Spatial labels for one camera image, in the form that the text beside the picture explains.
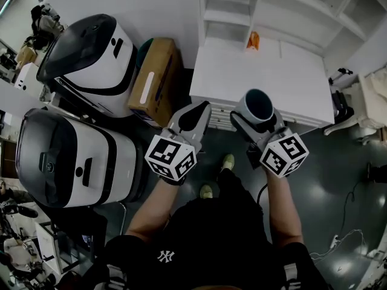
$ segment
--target white table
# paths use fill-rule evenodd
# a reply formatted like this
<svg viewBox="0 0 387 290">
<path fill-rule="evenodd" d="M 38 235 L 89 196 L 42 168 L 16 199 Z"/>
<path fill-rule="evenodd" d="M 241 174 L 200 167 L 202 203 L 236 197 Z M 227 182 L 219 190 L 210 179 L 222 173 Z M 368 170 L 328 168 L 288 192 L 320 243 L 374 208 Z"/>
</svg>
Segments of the white table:
<svg viewBox="0 0 387 290">
<path fill-rule="evenodd" d="M 322 58 L 289 43 L 261 38 L 259 51 L 200 47 L 192 101 L 213 105 L 210 127 L 232 130 L 229 112 L 252 88 L 271 98 L 284 120 L 312 128 L 334 123 Z"/>
</svg>

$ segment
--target black cable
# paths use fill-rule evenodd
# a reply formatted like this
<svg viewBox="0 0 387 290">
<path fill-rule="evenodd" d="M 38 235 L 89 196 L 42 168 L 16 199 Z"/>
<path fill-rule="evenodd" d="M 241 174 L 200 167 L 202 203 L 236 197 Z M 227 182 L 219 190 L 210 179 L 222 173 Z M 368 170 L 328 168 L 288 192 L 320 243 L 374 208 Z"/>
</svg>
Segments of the black cable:
<svg viewBox="0 0 387 290">
<path fill-rule="evenodd" d="M 351 202 L 355 202 L 355 189 L 356 189 L 357 185 L 359 185 L 360 182 L 361 182 L 361 180 L 358 181 L 358 182 L 355 184 L 355 186 L 353 186 L 352 191 L 350 191 L 350 192 L 348 192 L 348 193 L 346 194 L 345 202 L 344 202 L 344 208 L 343 208 L 343 209 L 344 209 L 344 213 L 343 213 L 343 222 L 341 223 L 341 228 L 340 228 L 339 237 L 338 237 L 339 239 L 341 238 L 341 234 L 342 234 L 342 232 L 343 232 L 344 225 L 345 225 L 345 216 L 346 216 L 346 210 L 345 210 L 345 208 L 346 208 L 346 203 L 348 202 L 348 198 L 349 198 L 350 195 L 352 195 L 352 197 L 351 197 Z"/>
<path fill-rule="evenodd" d="M 256 202 L 259 204 L 259 200 L 261 199 L 261 195 L 262 195 L 262 192 L 265 190 L 265 188 L 267 187 L 267 184 L 265 186 L 263 186 L 260 191 L 258 192 L 258 198 L 256 200 Z"/>
</svg>

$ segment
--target green sneaker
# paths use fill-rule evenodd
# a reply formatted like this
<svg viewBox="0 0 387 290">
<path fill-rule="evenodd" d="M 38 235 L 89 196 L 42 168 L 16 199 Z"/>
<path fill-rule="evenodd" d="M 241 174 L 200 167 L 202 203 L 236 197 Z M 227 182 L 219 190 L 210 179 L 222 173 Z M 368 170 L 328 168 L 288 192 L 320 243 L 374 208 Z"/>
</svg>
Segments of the green sneaker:
<svg viewBox="0 0 387 290">
<path fill-rule="evenodd" d="M 232 155 L 231 153 L 229 153 L 228 155 L 226 155 L 223 159 L 223 165 L 222 165 L 222 169 L 221 169 L 221 172 L 224 170 L 224 169 L 229 169 L 230 171 L 232 171 L 232 169 L 234 168 L 234 165 L 235 165 L 235 158 L 234 158 L 234 155 Z"/>
<path fill-rule="evenodd" d="M 200 188 L 200 198 L 201 199 L 212 199 L 212 188 L 210 185 L 203 185 Z"/>
</svg>

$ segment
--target ny logo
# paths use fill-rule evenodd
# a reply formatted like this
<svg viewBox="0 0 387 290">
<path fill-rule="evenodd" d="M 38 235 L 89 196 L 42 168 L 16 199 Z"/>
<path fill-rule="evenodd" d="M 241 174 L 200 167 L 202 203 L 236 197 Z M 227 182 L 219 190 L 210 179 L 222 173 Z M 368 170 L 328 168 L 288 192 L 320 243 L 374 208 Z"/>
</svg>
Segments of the ny logo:
<svg viewBox="0 0 387 290">
<path fill-rule="evenodd" d="M 175 253 L 172 251 L 160 251 L 160 256 L 157 258 L 160 262 L 162 262 L 165 259 L 165 263 L 168 263 L 169 261 L 172 261 L 172 256 Z"/>
</svg>

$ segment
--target white robot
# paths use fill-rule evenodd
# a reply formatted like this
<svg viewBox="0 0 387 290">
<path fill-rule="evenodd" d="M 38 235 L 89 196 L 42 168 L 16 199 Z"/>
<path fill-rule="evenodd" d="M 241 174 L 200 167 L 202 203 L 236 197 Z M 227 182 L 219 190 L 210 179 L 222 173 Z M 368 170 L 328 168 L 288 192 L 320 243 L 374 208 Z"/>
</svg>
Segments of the white robot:
<svg viewBox="0 0 387 290">
<path fill-rule="evenodd" d="M 273 108 L 269 120 L 253 124 L 243 112 L 237 107 L 230 119 L 250 143 L 247 156 L 253 168 L 262 164 L 279 178 L 298 169 L 309 151 L 300 136 L 285 127 L 280 113 Z M 201 149 L 200 141 L 210 116 L 211 107 L 207 101 L 177 111 L 162 133 L 155 135 L 146 152 L 145 160 L 153 172 L 170 184 L 182 184 L 185 174 L 197 163 L 196 154 Z"/>
</svg>

